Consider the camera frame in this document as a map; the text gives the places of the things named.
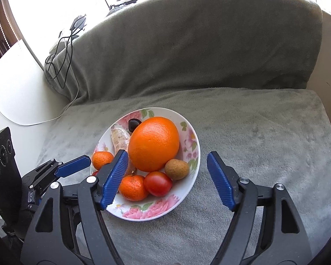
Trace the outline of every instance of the blue gripper pad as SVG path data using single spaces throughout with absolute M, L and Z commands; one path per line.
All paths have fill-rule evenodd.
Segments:
M 103 184 L 103 194 L 100 201 L 101 208 L 105 209 L 108 205 L 113 203 L 121 180 L 123 179 L 127 170 L 128 163 L 129 156 L 127 152 L 124 150 L 119 150 L 113 162 L 106 165 L 113 166 L 113 168 L 111 169 L 105 183 Z
M 68 163 L 62 164 L 57 168 L 56 177 L 67 177 L 73 173 L 79 172 L 91 165 L 91 159 L 87 155 L 82 155 Z
M 212 151 L 207 155 L 207 170 L 211 175 L 223 205 L 233 210 L 238 203 L 236 199 L 239 194 L 237 184 L 239 176 L 232 167 L 224 164 L 216 151 Z

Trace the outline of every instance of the kiwi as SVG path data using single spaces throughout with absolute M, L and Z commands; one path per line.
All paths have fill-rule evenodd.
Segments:
M 164 172 L 173 180 L 181 180 L 189 174 L 190 168 L 183 160 L 171 159 L 165 164 Z

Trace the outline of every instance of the black cable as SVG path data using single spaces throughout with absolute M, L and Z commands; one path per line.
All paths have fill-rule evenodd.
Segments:
M 67 43 L 69 42 L 70 39 L 72 40 L 72 36 L 77 35 L 77 34 L 78 34 L 80 31 L 82 31 L 82 30 L 83 30 L 83 29 L 80 29 L 80 30 L 79 30 L 78 32 L 76 32 L 76 33 L 75 33 L 75 31 L 71 31 L 71 35 L 70 35 L 69 37 L 66 37 L 66 38 L 68 38 Z M 72 62 L 72 54 L 73 54 L 72 41 L 70 42 L 70 44 L 71 44 L 71 55 L 70 55 L 69 65 L 68 65 L 68 67 L 67 67 L 66 74 L 65 74 L 65 78 L 64 78 L 64 85 L 61 85 L 61 82 L 60 82 L 60 80 L 59 80 L 59 78 L 58 78 L 57 76 L 59 75 L 59 73 L 60 73 L 60 71 L 61 71 L 61 69 L 62 69 L 62 67 L 63 67 L 63 65 L 64 65 L 64 63 L 65 63 L 65 61 L 66 61 L 66 57 L 67 57 L 67 54 L 68 54 L 67 46 L 66 46 L 66 49 L 65 49 L 65 57 L 64 57 L 64 60 L 63 60 L 62 65 L 61 65 L 61 67 L 60 67 L 60 69 L 59 69 L 58 72 L 56 72 L 55 65 L 54 65 L 54 63 L 53 63 L 52 61 L 46 63 L 46 64 L 52 64 L 52 65 L 53 65 L 54 72 L 55 72 L 55 76 L 54 76 L 52 79 L 48 79 L 48 80 L 53 80 L 53 79 L 57 78 L 57 81 L 58 81 L 58 83 L 59 83 L 61 89 L 64 89 L 64 88 L 65 88 L 66 80 L 67 80 L 67 74 L 68 74 L 68 72 L 69 72 L 69 69 L 70 69 L 70 67 L 71 67 L 71 62 Z
M 71 66 L 71 62 L 72 62 L 72 53 L 73 53 L 72 36 L 73 36 L 73 35 L 77 35 L 80 31 L 82 31 L 82 29 L 80 29 L 77 33 L 73 33 L 73 31 L 71 31 L 71 42 L 70 42 L 70 46 L 71 46 L 71 55 L 70 55 L 69 65 L 67 66 L 67 69 L 66 69 L 65 80 L 64 80 L 64 86 L 62 87 L 62 89 L 65 88 L 66 80 L 67 80 L 67 74 L 68 74 L 68 72 L 69 72 L 69 69 L 70 69 L 70 66 Z
M 76 20 L 76 22 L 79 21 L 80 19 L 85 19 L 85 18 L 86 18 L 86 16 L 80 17 L 79 19 Z M 58 41 L 58 43 L 57 43 L 57 47 L 56 47 L 55 53 L 49 55 L 49 56 L 45 59 L 45 70 L 46 70 L 47 74 L 50 74 L 49 71 L 50 71 L 50 67 L 51 67 L 51 65 L 53 65 L 53 70 L 54 70 L 54 73 L 55 73 L 54 77 L 53 77 L 53 75 L 51 75 L 52 78 L 48 78 L 48 77 L 46 76 L 46 79 L 47 79 L 47 80 L 54 80 L 54 79 L 56 78 L 56 79 L 57 79 L 57 82 L 58 82 L 58 84 L 59 84 L 59 86 L 60 86 L 61 89 L 64 89 L 64 88 L 65 88 L 66 80 L 67 80 L 67 74 L 68 74 L 68 71 L 69 71 L 70 66 L 71 66 L 72 54 L 73 54 L 72 37 L 73 37 L 74 35 L 77 35 L 80 31 L 83 30 L 83 28 L 82 28 L 82 29 L 79 29 L 79 30 L 75 33 L 75 31 L 76 31 L 77 29 L 78 29 L 78 28 L 76 28 L 76 29 L 74 29 L 73 31 L 71 31 L 70 36 L 60 38 L 59 41 Z M 65 44 L 65 45 L 66 45 L 66 46 L 65 46 L 66 49 L 65 49 L 64 60 L 63 60 L 63 62 L 62 62 L 61 67 L 59 68 L 59 70 L 56 71 L 56 67 L 55 67 L 55 65 L 54 65 L 54 63 L 53 63 L 53 60 L 54 60 L 55 57 L 57 56 L 58 46 L 59 46 L 61 40 L 62 40 L 62 39 L 66 39 L 66 38 L 67 38 L 67 42 L 65 42 L 65 43 L 66 43 L 66 44 Z M 64 85 L 61 85 L 61 82 L 60 82 L 60 80 L 59 80 L 59 78 L 58 78 L 58 75 L 59 75 L 59 73 L 61 72 L 61 70 L 62 70 L 62 68 L 63 68 L 63 66 L 64 66 L 64 63 L 65 63 L 65 61 L 66 61 L 66 57 L 67 57 L 67 54 L 68 54 L 67 46 L 68 46 L 68 43 L 69 43 L 69 40 L 70 40 L 70 39 L 71 39 L 71 41 L 70 41 L 70 44 L 71 44 L 70 61 L 69 61 L 69 65 L 68 65 L 67 70 L 66 70 L 66 74 L 65 74 L 65 78 L 64 78 Z

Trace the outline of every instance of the white bowl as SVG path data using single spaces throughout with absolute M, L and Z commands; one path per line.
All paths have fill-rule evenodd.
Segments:
M 164 197 L 155 197 L 151 194 L 142 201 L 128 201 L 122 195 L 117 194 L 107 211 L 111 214 L 129 221 L 147 221 L 161 217 L 177 207 L 190 192 L 194 185 L 200 167 L 200 144 L 194 128 L 181 114 L 166 108 L 143 108 L 129 113 L 113 125 L 103 134 L 94 152 L 109 151 L 115 155 L 111 131 L 119 127 L 128 129 L 128 121 L 137 118 L 144 121 L 150 117 L 166 117 L 177 127 L 180 137 L 180 147 L 177 159 L 186 161 L 190 166 L 190 173 L 182 180 L 173 181 L 173 187 Z M 91 174 L 96 169 L 91 165 Z M 138 170 L 137 174 L 146 176 L 147 172 Z

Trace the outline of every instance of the orange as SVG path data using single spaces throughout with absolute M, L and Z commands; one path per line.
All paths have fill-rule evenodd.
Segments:
M 92 155 L 92 164 L 96 170 L 100 170 L 103 165 L 113 161 L 113 154 L 109 151 L 96 151 Z
M 119 185 L 119 193 L 127 200 L 141 201 L 148 196 L 142 175 L 127 175 Z
M 133 165 L 145 172 L 160 170 L 175 158 L 179 150 L 179 133 L 165 117 L 151 117 L 132 133 L 128 147 Z

